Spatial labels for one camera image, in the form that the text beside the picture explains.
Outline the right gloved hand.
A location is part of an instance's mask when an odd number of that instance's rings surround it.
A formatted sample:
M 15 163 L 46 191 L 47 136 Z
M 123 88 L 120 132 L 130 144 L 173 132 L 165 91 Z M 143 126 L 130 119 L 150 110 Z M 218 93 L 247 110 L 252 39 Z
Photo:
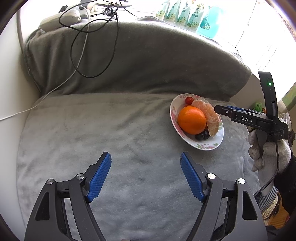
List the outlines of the right gloved hand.
M 260 187 L 263 187 L 275 173 L 280 174 L 287 168 L 292 151 L 283 139 L 277 143 L 266 142 L 260 147 L 256 130 L 249 133 L 248 142 L 251 145 L 248 152 L 254 160 L 252 171 L 258 172 Z

